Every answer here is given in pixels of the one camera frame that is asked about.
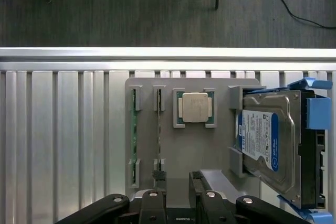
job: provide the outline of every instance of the screw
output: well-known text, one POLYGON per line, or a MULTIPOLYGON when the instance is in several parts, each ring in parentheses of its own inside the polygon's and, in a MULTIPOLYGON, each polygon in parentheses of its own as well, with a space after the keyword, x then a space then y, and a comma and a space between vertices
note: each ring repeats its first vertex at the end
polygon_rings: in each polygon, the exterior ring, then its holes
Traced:
POLYGON ((253 200, 251 200, 250 198, 244 198, 243 202, 245 202, 246 204, 252 204, 253 200))
POLYGON ((216 196, 216 194, 212 191, 209 191, 209 192, 206 193, 206 196, 209 196, 209 197, 213 198, 213 197, 216 196))
POLYGON ((114 201, 114 202, 121 202, 121 201, 122 201, 122 198, 115 198, 113 201, 114 201))

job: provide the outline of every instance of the silver metal plate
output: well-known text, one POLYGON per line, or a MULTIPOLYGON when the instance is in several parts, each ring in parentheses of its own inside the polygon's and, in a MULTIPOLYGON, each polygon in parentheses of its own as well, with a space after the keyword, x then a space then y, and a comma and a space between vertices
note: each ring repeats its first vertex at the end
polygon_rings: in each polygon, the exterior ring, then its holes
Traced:
POLYGON ((243 98, 244 110, 272 112, 279 119, 279 168, 268 168, 264 158, 258 160, 244 155, 246 169, 301 207, 301 159, 298 155, 300 139, 300 91, 250 94, 243 98))
POLYGON ((200 123, 209 119, 207 93, 185 93, 182 96, 183 122, 200 123))

